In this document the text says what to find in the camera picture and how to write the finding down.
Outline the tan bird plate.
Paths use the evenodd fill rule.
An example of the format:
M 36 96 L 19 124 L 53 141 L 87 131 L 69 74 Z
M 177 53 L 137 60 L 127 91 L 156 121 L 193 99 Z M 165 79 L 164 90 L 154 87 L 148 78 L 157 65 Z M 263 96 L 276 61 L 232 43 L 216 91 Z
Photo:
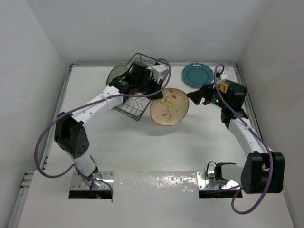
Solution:
M 151 102 L 150 117 L 158 125 L 177 125 L 189 110 L 189 99 L 177 88 L 166 88 L 162 94 L 163 98 Z

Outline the black square amber plate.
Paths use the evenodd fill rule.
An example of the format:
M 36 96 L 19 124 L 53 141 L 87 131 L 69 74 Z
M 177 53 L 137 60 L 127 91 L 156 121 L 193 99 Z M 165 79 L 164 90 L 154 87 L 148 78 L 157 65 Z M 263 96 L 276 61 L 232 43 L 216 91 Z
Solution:
M 231 81 L 226 80 L 218 85 L 218 88 L 221 92 L 226 93 Z

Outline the beige tree pattern plate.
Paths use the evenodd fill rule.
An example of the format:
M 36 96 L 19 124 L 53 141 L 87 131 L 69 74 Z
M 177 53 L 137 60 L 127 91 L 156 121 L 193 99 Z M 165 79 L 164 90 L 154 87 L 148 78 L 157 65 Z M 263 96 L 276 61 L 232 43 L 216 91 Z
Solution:
M 125 86 L 127 82 L 124 81 L 125 75 L 129 72 L 129 68 L 125 65 L 115 66 L 108 75 L 107 86 Z

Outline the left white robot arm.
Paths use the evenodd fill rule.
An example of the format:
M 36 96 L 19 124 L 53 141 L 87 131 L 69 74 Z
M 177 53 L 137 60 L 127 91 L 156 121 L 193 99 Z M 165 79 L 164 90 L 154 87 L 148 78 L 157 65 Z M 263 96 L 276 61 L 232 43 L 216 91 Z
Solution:
M 129 97 L 162 98 L 160 92 L 170 68 L 156 63 L 149 66 L 135 61 L 130 67 L 117 65 L 107 79 L 105 89 L 87 107 L 70 114 L 62 112 L 55 126 L 54 140 L 71 158 L 80 173 L 93 177 L 98 168 L 89 155 L 88 131 L 105 113 Z

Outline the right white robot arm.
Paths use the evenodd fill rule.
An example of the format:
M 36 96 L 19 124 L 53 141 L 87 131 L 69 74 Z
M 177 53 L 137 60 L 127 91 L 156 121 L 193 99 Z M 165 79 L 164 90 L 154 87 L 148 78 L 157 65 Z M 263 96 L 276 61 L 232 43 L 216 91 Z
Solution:
M 221 121 L 234 135 L 243 149 L 247 159 L 241 173 L 241 186 L 245 193 L 262 193 L 268 177 L 268 193 L 280 193 L 283 190 L 285 158 L 280 152 L 266 148 L 257 138 L 250 120 L 242 105 L 247 95 L 247 88 L 232 83 L 226 92 L 217 89 L 213 84 L 203 85 L 187 97 L 196 105 L 214 103 L 221 108 Z

